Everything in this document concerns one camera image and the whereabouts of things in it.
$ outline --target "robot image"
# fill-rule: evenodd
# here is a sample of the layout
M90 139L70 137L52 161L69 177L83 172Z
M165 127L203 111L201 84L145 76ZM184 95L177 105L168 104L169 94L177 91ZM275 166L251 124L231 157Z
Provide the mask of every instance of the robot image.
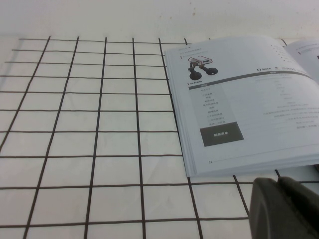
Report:
M204 57L204 56L198 56L196 58L190 57L188 61L190 62L190 67L188 69L190 71L189 77L194 81L197 81L201 78L201 74L195 71L196 66L204 70L207 73L207 75L210 75L210 76L215 75L218 72L216 68L205 67L206 64L213 63L213 60L207 57Z

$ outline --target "black grid line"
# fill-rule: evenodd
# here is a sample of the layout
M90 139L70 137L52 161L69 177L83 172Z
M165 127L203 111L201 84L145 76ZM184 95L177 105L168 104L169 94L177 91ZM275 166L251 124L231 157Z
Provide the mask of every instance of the black grid line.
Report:
M317 180L313 181L298 181L301 184L319 183ZM191 186L196 185L253 185L254 182L200 182L190 183ZM156 187L156 186L189 186L189 183L147 183L147 184L104 184L104 185L92 185L92 188L118 188L118 187ZM8 186L0 187L0 190L22 190L22 189L65 189L65 188L90 188L90 185L66 185L66 186Z
M25 89L25 92L24 92L23 97L22 97L22 99L21 99L21 101L20 101L20 104L19 104L19 106L18 106L18 109L16 110L15 115L14 115L14 117L13 117L11 123L10 123L9 129L7 130L7 133L5 134L5 136L4 136L3 140L2 140L2 143L1 143L1 145L0 145L0 152L1 152L1 150L2 150L2 147L3 147L3 145L4 145L5 141L6 141L6 139L8 138L8 135L9 135L9 133L10 133L10 130L12 129L12 126L13 126L13 124L14 124L14 121L15 121L15 119L16 119L18 113L19 113L19 110L21 109L22 103L23 103L23 101L24 101L24 99L25 99L25 96L26 96L28 90L29 90L29 87L30 87L30 85L31 85L31 83L32 83L32 80L33 80L33 78L34 78L34 75L35 75L35 73L36 73L36 71L37 71L37 69L38 69L38 67L39 67L39 65L40 65L40 62L41 62L42 57L43 57L43 55L44 55L44 53L45 53L46 47L48 46L48 43L49 43L50 38L51 38L51 36L47 39L46 45L45 45L45 47L44 47L44 50L42 51L42 54L41 54L40 59L39 59L39 62L38 62L38 64L36 65L36 67L35 67L35 69L34 69L34 72L33 72L33 75L31 76L31 79L30 79L30 81L29 81L29 83L28 83L28 85L27 85L27 87L26 87L26 89Z
M284 41L284 39L281 39L283 42L284 42L284 44L287 46L287 43Z
M244 205L245 211L246 211L247 215L249 216L249 210L248 210L248 207L247 207L247 205L246 205L246 202L245 202L245 199L244 199L243 193L242 193L242 191L241 191L241 189L240 189L240 186L239 186L238 180L237 180L237 178L236 178L236 176L235 176L235 175L233 175L233 177L234 177L234 180L235 180L235 182L236 182L237 189L238 189L238 192L239 192L239 195L240 195L241 201L243 202L243 205Z
M76 41L76 44L75 44L74 53L73 53L73 56L72 56L72 61L71 61L68 77L67 77L66 82L65 82L64 91L63 91L63 94L62 94L62 97L61 97L59 110L58 110L58 113L57 113L56 118L55 118L55 122L54 122L54 126L53 126L53 132L51 134L50 142L49 142L49 145L48 145L48 148L47 148L47 151L46 151L46 155L45 155L45 158L44 158L42 170L41 170L39 181L38 181L38 184L37 184L37 189L35 190L35 193L34 193L34 198L33 198L32 206L31 206L30 214L29 214L29 217L28 217L27 225L26 225L26 228L25 228L25 231L24 231L23 239L26 239L27 234L28 234L28 230L29 230L29 227L30 227L30 223L31 223L31 219L32 219L32 215L33 215L36 199L37 199L37 196L38 196L38 193L39 193L39 187L41 185L41 181L42 181L42 177L43 177L43 174L44 174L45 166L46 166L46 163L47 163L47 160L48 160L48 155L49 155L49 152L50 152L51 144L52 144L52 141L53 141L53 138L54 138L55 129L56 129L56 126L57 126L57 123L58 123L58 120L59 120L59 116L60 116L60 112L61 112L61 108L62 108L64 96L65 96L65 91L66 91L67 84L68 84L68 81L69 81L69 76L71 74L72 63L73 63L73 60L74 60L74 57L75 57L76 48L78 46L78 40L79 40L79 37L77 38L77 41Z
M33 61L5 61L5 63L16 63L16 64L37 64L37 62ZM70 63L61 63L61 62L41 62L41 64L48 64L48 65L70 65ZM89 63L73 63L73 65L82 65L82 66L102 66L103 64L89 64ZM125 64L105 64L105 66L134 66L134 65L125 65ZM143 66L143 67L160 67L157 65L136 65L136 66Z
M0 91L0 93L24 93L24 91ZM41 91L28 91L33 94L63 94L63 92L41 92ZM99 95L98 92L65 92L65 94L79 94L79 95ZM102 95L135 95L135 93L101 93ZM155 93L138 93L138 95L147 96L169 96L169 94L155 94Z
M136 110L138 111L139 110L138 85L137 85L137 79L136 79L134 38L132 38L132 47L133 47L133 63L134 63L135 103L136 103ZM136 114L136 123L137 123L137 130L140 131L139 113ZM141 153L140 132L138 132L137 135L138 135L139 168L140 168L140 184L141 184L140 192L141 192L142 229L143 229L143 239L146 239L146 224L145 224L144 189L143 189L143 171L142 171L142 157L141 157L142 153Z
M11 130L12 133L53 133L53 131ZM176 130L56 130L55 133L177 133Z
M114 157L138 157L138 154L123 154L123 155L96 155L98 158L114 158ZM142 154L141 157L182 157L181 154ZM30 155L30 156L20 156L20 155L7 155L7 156L0 156L0 158L45 158L46 156L39 156L39 155ZM59 156L52 156L49 155L47 158L92 158L93 155L59 155Z
M159 46L160 46L160 52L161 52L161 55L162 55L163 65L165 65L164 55L163 55L163 51L162 51L162 48L161 48L161 44L159 44ZM168 79L166 68L164 67L164 69L165 69L166 78ZM170 100L171 100L172 108L173 108L173 111L174 111L175 123L176 123L176 128L177 128L177 118L176 118L175 108L174 108L174 105L173 105L172 96L170 96ZM181 144L179 133L178 133L178 139L179 139L179 144ZM190 181L189 177L187 177L187 181L188 181L189 192L190 192L190 196L191 196L191 200L192 200L192 203L193 203L193 208L194 208L194 212L195 212L195 216L196 216L199 238L203 239L203 232L202 232L202 229L201 229L201 224L200 224L200 220L199 220L199 216L198 216L196 201L195 201L195 197L194 197L194 193L193 193L193 187L191 185L191 181Z
M37 38L20 38L19 40L37 40L37 41L46 41L46 39L37 39ZM67 40L67 39L52 39L51 41L76 41L76 40ZM98 41L98 40L79 40L80 42L101 42L104 43L104 41ZM107 41L107 43L130 43L131 41ZM135 44L159 44L158 42L135 42ZM170 43L165 42L162 44L166 45L184 45L184 43Z
M16 110L0 110L0 112L12 112ZM58 110L19 110L20 112L57 112ZM61 112L97 112L94 110L60 110ZM101 111L101 112L148 112L148 113L159 113L159 112L167 112L172 113L173 111Z
M91 169L91 179L90 179L90 189L89 189L89 198L88 198L88 206L86 211L85 218L85 229L84 229L84 239L88 236L88 228L89 228L89 220L90 220L90 209L91 209L91 200L92 200L92 185L94 180L94 170L95 170L95 159L96 159L96 150L98 144L98 136L99 136L99 124L100 124L100 113L101 113L101 102L102 102L102 90L103 90L103 77L104 77L104 67L105 67L105 52L106 52L106 37L104 43L104 55L103 55L103 67L102 67L102 76L101 76L101 86L100 86L100 97L99 97L99 108L98 108L98 116L96 120L96 132L95 132L95 141L94 141L94 150L93 150L93 160L92 160L92 169Z
M39 51L41 50L29 50L29 49L12 49L12 51ZM46 52L69 52L72 53L72 51L62 51L62 50L47 50ZM87 53L87 54L104 54L103 52L90 52L90 51L77 51L76 53ZM114 52L107 52L105 53L107 55L129 55L132 56L132 53L114 53ZM160 54L142 54L142 53L137 53L135 55L139 56L160 56Z
M237 221L248 220L248 217L236 218L200 218L201 221ZM196 221L196 218L172 218L172 219L151 219L145 220L146 223L158 222L186 222ZM126 221L105 221L105 222L89 222L88 225L107 225L107 224L127 224L127 223L142 223L142 220L126 220ZM55 223L55 224L31 224L30 228L43 228L43 227L67 227L67 226L84 226L85 222L81 223ZM25 228L26 225L0 225L0 228Z
M31 76L19 76L19 75L0 75L0 77L31 77ZM34 76L35 78L67 78L67 76ZM69 77L70 79L100 79L99 77ZM134 80L134 78L118 78L118 77L104 77L104 79L111 80ZM169 79L162 78L136 78L137 80L162 80L169 81Z

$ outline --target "open book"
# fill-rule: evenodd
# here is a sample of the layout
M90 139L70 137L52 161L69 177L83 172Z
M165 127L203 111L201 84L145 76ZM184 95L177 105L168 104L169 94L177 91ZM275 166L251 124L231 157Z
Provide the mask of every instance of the open book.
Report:
M319 39L227 37L165 56L188 176L319 163Z

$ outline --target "white wall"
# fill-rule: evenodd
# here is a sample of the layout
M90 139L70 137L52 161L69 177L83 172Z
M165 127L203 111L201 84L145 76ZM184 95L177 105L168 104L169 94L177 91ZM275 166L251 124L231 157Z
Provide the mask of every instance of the white wall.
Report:
M1 0L0 35L319 36L318 0Z

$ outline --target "grid paper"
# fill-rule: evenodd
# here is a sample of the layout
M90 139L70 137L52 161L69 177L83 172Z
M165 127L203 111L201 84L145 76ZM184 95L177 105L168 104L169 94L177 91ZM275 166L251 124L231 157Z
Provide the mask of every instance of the grid paper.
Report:
M185 44L19 40L0 72L0 238L247 239L256 177L319 192L311 166L186 177L164 59Z

